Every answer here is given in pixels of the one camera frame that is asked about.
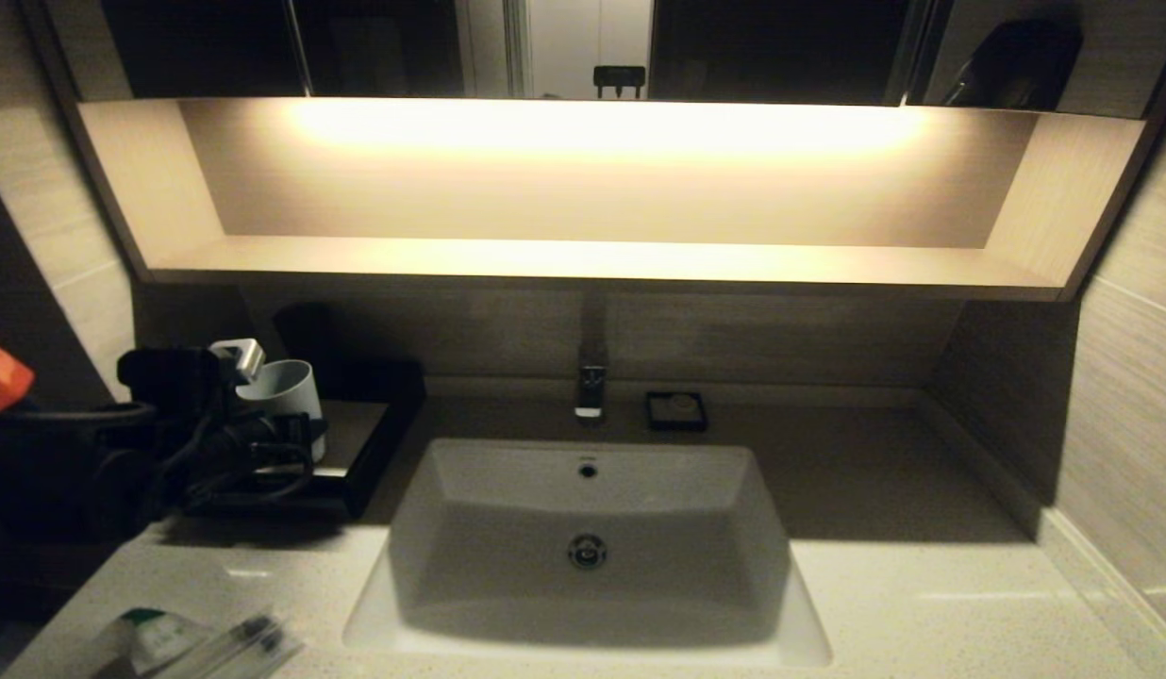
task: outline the white countertop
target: white countertop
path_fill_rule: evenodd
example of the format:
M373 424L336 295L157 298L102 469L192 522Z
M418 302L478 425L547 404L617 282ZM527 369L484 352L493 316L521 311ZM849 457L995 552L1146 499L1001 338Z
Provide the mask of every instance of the white countertop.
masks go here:
M279 678L1139 678L1040 547L909 411L721 406L651 434L640 404L600 429L569 404L431 399L358 524L180 520L143 533L48 624L8 679L83 677L83 644L134 607L229 628L273 606L308 648ZM826 667L588 665L360 652L342 644L401 489L431 435L745 444L756 450L834 650Z

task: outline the white sink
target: white sink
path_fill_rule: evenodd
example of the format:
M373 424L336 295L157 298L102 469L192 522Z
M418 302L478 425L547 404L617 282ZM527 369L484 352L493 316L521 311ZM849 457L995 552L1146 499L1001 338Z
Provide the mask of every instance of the white sink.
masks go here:
M344 632L485 657L821 666L746 448L437 440Z

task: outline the white cup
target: white cup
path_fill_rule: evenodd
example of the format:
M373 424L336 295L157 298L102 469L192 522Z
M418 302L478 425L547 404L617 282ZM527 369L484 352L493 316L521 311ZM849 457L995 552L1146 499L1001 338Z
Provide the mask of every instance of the white cup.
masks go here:
M236 386L240 400L262 410L265 414L307 413L310 420L321 420L324 408L318 404L318 387L315 386L315 370L308 362L271 362L260 366L255 382ZM310 446L315 461L324 459L328 449L325 436Z

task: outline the baseboard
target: baseboard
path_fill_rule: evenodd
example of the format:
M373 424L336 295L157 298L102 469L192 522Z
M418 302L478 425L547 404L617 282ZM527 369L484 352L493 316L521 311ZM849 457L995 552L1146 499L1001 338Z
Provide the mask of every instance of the baseboard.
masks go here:
M428 374L431 397L554 399L575 397L570 379L458 377ZM912 408L919 390L909 386L826 386L826 384L728 384L717 382L610 382L613 401L640 401L647 391L698 391L708 404L838 408Z
M1032 540L1079 590L1132 662L1150 677L1166 677L1166 622L1077 525L1056 508L1041 505L1039 496L1019 473L992 455L934 397L926 392L920 394L915 412L1021 527L1035 527Z

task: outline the beige wall tile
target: beige wall tile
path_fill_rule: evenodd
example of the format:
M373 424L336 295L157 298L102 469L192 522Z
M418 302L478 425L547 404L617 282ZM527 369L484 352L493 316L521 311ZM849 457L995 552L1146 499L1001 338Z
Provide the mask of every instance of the beige wall tile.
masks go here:
M245 287L257 334L282 349L273 314L328 302L351 357L416 359L428 374L570 377L580 345L580 293L470 288Z
M117 377L119 357L135 345L134 307L126 268L113 262L62 285L54 293L114 399L129 399L131 391Z
M1166 618L1166 313L1084 296L1058 506Z
M0 0L0 197L97 372L129 396L117 359L134 346L131 280L13 0Z
M1166 307L1166 133L1097 275Z
M465 288L245 287L257 334L325 301L354 356L414 357L428 374L570 378L583 293ZM955 301L757 295L605 299L610 378L920 386L956 322Z
M922 386L961 302L617 295L613 374L638 379Z

